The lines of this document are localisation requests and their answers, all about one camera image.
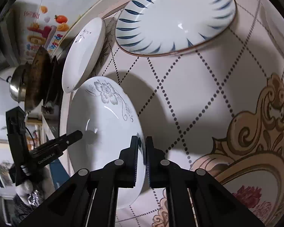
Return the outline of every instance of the white wall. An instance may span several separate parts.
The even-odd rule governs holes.
[[[8,144],[0,143],[0,164],[2,162],[14,163],[13,157]],[[0,196],[13,196],[16,194],[15,186],[6,186],[5,188],[0,188]]]
[[[60,41],[57,37],[63,38],[78,19],[97,1],[99,0],[17,0],[13,9],[16,12],[16,36],[21,62],[32,62],[40,45],[43,45],[52,54],[55,49],[54,46],[59,44]],[[46,10],[40,9],[40,6],[46,7]],[[63,15],[67,18],[68,29],[60,30],[58,28],[61,24],[55,20],[55,15]],[[52,31],[54,34],[46,35],[32,31],[29,29],[32,23],[37,24],[41,30],[54,27],[55,32]],[[33,43],[29,39],[31,37],[43,37],[44,42]]]

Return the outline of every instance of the plate rim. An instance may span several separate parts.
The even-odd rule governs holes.
[[[197,47],[203,46],[204,44],[209,43],[209,42],[211,42],[212,40],[216,39],[217,37],[219,37],[220,35],[222,35],[222,34],[226,31],[226,29],[228,29],[228,28],[232,25],[232,23],[234,22],[235,18],[237,17],[237,11],[238,11],[238,6],[237,6],[236,0],[234,0],[234,2],[235,2],[235,6],[236,6],[235,15],[234,15],[232,21],[229,23],[229,25],[228,25],[227,27],[225,27],[220,33],[218,33],[217,35],[213,36],[211,39],[209,39],[209,40],[207,40],[207,41],[204,41],[204,42],[201,42],[201,43],[199,43],[199,44],[196,44],[196,45],[193,45],[193,46],[190,46],[190,47],[181,49],[181,50],[177,50],[177,51],[173,51],[173,52],[167,52],[167,53],[162,53],[162,54],[147,54],[147,55],[146,55],[146,54],[135,54],[135,53],[133,53],[133,52],[130,52],[130,51],[125,50],[123,47],[121,47],[121,46],[119,45],[119,43],[118,43],[118,41],[117,41],[117,37],[116,37],[116,28],[115,28],[115,41],[116,41],[118,47],[119,47],[123,52],[125,52],[125,53],[127,53],[127,54],[130,54],[130,55],[133,55],[133,56],[139,56],[139,57],[159,57],[159,56],[168,56],[168,55],[175,55],[175,54],[180,54],[180,53],[188,52],[188,51],[191,51],[191,50],[193,50],[193,49],[195,49],[195,48],[197,48]],[[119,18],[120,18],[120,16],[121,16],[122,12],[119,14],[119,16],[118,16],[118,18],[117,18],[117,22],[118,22],[118,20],[119,20]]]

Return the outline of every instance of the cable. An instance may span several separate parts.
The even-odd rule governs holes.
[[[26,128],[26,130],[28,131],[28,133],[30,134],[30,137],[32,138],[32,140],[33,140],[33,143],[34,143],[34,149],[35,149],[35,141],[34,141],[34,139],[33,139],[33,136],[31,135],[31,132],[29,131],[29,129],[27,128],[27,127],[25,127]]]

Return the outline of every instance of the white bowl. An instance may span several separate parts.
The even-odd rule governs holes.
[[[105,39],[105,25],[94,18],[80,31],[66,57],[62,74],[62,88],[70,93],[88,78],[95,66]]]
[[[235,14],[235,0],[131,0],[118,18],[116,42],[136,56],[175,54],[215,38]]]
[[[68,148],[75,171],[103,168],[130,146],[132,135],[144,138],[137,113],[123,89],[106,77],[93,77],[77,90],[69,109],[67,134],[76,130],[83,138]],[[145,178],[142,149],[138,151],[137,180],[133,189],[119,189],[117,208],[131,205]]]

